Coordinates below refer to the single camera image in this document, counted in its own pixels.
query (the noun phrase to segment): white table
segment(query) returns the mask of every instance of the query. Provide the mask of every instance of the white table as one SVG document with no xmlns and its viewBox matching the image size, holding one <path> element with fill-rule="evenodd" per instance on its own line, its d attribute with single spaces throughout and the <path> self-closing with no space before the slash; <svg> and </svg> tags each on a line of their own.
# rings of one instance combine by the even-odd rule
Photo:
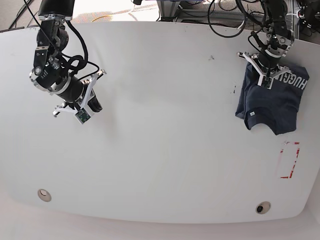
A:
<svg viewBox="0 0 320 240">
<path fill-rule="evenodd" d="M 235 117 L 247 64 L 236 53 L 252 51 L 249 32 L 224 39 L 206 25 L 165 22 L 76 28 L 89 59 L 107 72 L 94 88 L 103 111 L 85 125 L 68 113 L 53 118 L 60 98 L 29 81 L 38 30 L 0 34 L 1 174 L 12 198 L 158 223 L 262 221 L 303 210 L 320 167 L 320 46 L 297 40 L 288 53 L 310 80 L 297 131 L 275 136 L 265 125 L 248 131 Z M 82 54 L 68 33 L 64 53 Z M 285 142 L 300 143 L 288 179 L 279 176 Z M 52 201 L 41 201 L 39 189 Z M 264 201 L 270 211 L 257 214 Z"/>
</svg>

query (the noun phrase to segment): dark blue t-shirt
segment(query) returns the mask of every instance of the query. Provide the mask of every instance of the dark blue t-shirt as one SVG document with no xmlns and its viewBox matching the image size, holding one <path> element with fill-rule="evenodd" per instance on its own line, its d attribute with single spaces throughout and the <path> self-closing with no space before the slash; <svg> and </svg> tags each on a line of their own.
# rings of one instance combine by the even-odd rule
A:
<svg viewBox="0 0 320 240">
<path fill-rule="evenodd" d="M 285 73 L 273 80 L 271 89 L 258 86 L 259 74 L 248 63 L 240 100 L 235 115 L 244 119 L 246 127 L 266 124 L 275 135 L 297 129 L 297 113 L 309 75 L 306 68 L 285 64 L 292 74 Z"/>
</svg>

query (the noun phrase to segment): metal grommet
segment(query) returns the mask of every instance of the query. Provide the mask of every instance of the metal grommet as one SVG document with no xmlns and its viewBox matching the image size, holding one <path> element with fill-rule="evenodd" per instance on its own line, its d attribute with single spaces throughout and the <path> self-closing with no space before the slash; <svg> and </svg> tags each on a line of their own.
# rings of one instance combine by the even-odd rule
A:
<svg viewBox="0 0 320 240">
<path fill-rule="evenodd" d="M 271 203 L 268 201 L 264 201 L 255 208 L 255 212 L 257 214 L 266 214 L 270 210 L 270 208 L 271 208 Z"/>
<path fill-rule="evenodd" d="M 50 193 L 44 189 L 38 190 L 38 196 L 42 201 L 47 202 L 47 203 L 50 202 L 52 199 Z"/>
</svg>

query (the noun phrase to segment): floor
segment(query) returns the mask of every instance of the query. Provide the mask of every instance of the floor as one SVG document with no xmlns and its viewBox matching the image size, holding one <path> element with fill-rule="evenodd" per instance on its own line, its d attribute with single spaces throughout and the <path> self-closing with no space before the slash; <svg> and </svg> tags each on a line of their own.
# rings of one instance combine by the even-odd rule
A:
<svg viewBox="0 0 320 240">
<path fill-rule="evenodd" d="M 32 12 L 35 14 L 39 10 L 39 6 L 42 0 L 34 0 L 30 4 Z M 209 0 L 204 0 L 201 4 L 194 5 L 194 1 L 183 3 L 184 8 L 192 9 L 204 9 L 208 8 L 210 3 Z M 23 0 L 0 0 L 0 31 L 6 30 L 13 22 L 19 9 L 24 5 Z M 221 0 L 221 5 L 225 9 L 231 9 L 234 7 L 234 0 Z M 248 9 L 257 11 L 260 6 L 257 4 L 249 4 Z M 105 21 L 156 21 L 159 17 L 159 9 L 157 1 L 155 0 L 144 0 L 141 5 L 136 5 L 130 0 L 76 0 L 73 11 L 73 22 L 74 23 L 89 23 L 94 19 L 96 22 Z M 32 20 L 30 13 L 25 11 L 20 19 L 17 21 L 17 27 L 27 27 L 35 25 L 36 23 Z M 320 34 L 317 32 L 311 33 L 309 29 L 306 29 L 305 35 L 301 34 L 302 40 L 320 44 Z"/>
</svg>

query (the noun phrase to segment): white tabletop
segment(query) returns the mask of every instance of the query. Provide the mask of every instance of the white tabletop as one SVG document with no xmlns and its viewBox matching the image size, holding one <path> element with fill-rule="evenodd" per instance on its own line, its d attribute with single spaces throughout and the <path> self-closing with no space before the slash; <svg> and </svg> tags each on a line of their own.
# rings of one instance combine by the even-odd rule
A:
<svg viewBox="0 0 320 240">
<path fill-rule="evenodd" d="M 94 88 L 103 111 L 84 125 L 69 113 L 53 118 L 61 99 L 29 81 L 38 29 L 0 34 L 1 174 L 15 200 L 158 223 L 251 222 L 303 210 L 320 167 L 318 45 L 296 40 L 286 57 L 306 67 L 310 80 L 297 131 L 275 136 L 261 124 L 249 131 L 235 117 L 247 64 L 236 53 L 253 50 L 248 31 L 224 39 L 186 23 L 76 28 L 89 59 L 107 72 Z M 64 53 L 83 54 L 68 33 Z M 281 174 L 290 174 L 297 146 L 285 142 L 300 143 L 288 179 Z M 39 189 L 52 201 L 41 201 Z M 270 211 L 257 214 L 265 201 Z"/>
</svg>

